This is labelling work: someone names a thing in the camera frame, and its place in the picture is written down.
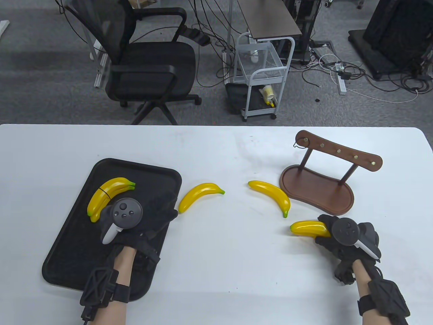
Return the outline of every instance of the vr controller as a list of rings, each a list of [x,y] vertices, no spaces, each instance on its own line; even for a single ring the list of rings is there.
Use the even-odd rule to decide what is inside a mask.
[[[352,219],[340,218],[332,225],[331,233],[343,246],[361,248],[375,260],[380,260],[379,236],[369,222],[357,224]]]
[[[121,198],[101,211],[101,242],[109,244],[124,229],[138,225],[143,217],[143,207],[133,198]]]

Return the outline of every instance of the yellow banana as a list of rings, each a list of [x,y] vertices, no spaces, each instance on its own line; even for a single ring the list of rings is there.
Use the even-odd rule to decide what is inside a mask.
[[[199,198],[208,194],[224,194],[225,191],[220,189],[217,184],[204,183],[197,185],[190,190],[179,204],[179,213],[184,213]]]
[[[108,198],[113,198],[115,196],[114,192],[129,186],[135,186],[135,183],[125,177],[116,177],[105,182],[96,190],[95,194],[93,194],[90,199],[89,205],[87,206],[87,215],[93,215],[100,208],[107,195]]]
[[[290,230],[298,236],[331,237],[326,225],[320,221],[298,221],[290,226]]]
[[[134,190],[134,189],[135,189],[134,186],[127,186],[127,187],[123,187],[123,188],[118,188],[117,190],[111,192],[111,198],[114,198],[116,195],[119,195],[120,193],[123,193],[123,192],[126,192],[126,191],[130,191],[130,190]],[[90,221],[91,222],[96,222],[96,221],[99,220],[102,209],[105,208],[109,202],[110,202],[110,198],[107,195],[105,195],[105,198],[101,202],[101,204],[100,204],[99,208],[97,209],[97,211],[90,216]]]
[[[281,211],[283,211],[284,218],[287,218],[291,207],[290,199],[287,196],[287,194],[284,193],[279,187],[261,181],[250,181],[248,182],[248,185],[253,190],[265,194],[271,197],[272,199],[274,199],[275,202],[277,202],[278,205],[280,206]]]
[[[114,194],[117,190],[128,187],[128,186],[135,186],[135,183],[131,182],[130,180],[126,179],[125,177],[116,177],[113,179],[110,179],[109,181],[105,182],[102,186],[99,188],[105,191],[109,197],[113,198],[116,196]]]

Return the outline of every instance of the white wire cart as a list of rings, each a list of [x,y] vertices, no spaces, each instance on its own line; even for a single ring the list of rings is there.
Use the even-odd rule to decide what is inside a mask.
[[[242,37],[251,37],[250,32],[241,34],[236,40],[236,55],[234,62],[233,83],[246,84],[248,93],[246,98],[245,110],[241,110],[241,114],[246,120],[248,116],[272,114],[271,117],[277,117],[280,107],[281,97],[283,95],[284,86],[286,84],[287,75],[289,73],[290,63],[292,61],[293,51],[295,48],[295,40],[293,37],[278,37],[271,39],[260,39],[257,43],[240,44]],[[290,41],[290,52],[287,64],[283,65],[279,58],[275,47],[271,41],[287,39]],[[251,99],[251,89],[257,85],[280,84],[280,90],[276,99],[274,108],[264,108],[257,110],[249,110]]]

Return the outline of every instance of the hand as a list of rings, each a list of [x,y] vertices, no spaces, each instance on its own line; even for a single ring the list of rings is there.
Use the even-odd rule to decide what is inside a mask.
[[[111,257],[115,258],[123,247],[132,247],[145,254],[154,264],[158,263],[159,256],[149,244],[149,240],[178,216],[178,212],[171,208],[176,200],[177,196],[174,193],[166,192],[144,205],[140,223],[134,228],[119,232],[113,239],[114,248]]]
[[[370,257],[366,252],[355,246],[344,246],[340,244],[332,235],[332,226],[339,218],[337,216],[330,216],[322,214],[319,221],[326,225],[326,228],[331,233],[331,238],[329,237],[316,237],[315,242],[320,246],[323,246],[328,251],[330,251],[336,258],[341,260],[341,263],[337,266],[334,272],[335,277],[343,282],[344,284],[352,284],[355,279],[353,278],[352,264],[356,260],[361,260],[363,263],[369,263],[370,265],[375,265],[376,261]]]

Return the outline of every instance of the mesh chair back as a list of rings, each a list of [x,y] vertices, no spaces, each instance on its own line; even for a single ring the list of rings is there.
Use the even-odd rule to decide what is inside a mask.
[[[136,28],[129,1],[69,0],[65,8],[96,37],[111,62],[118,64]]]

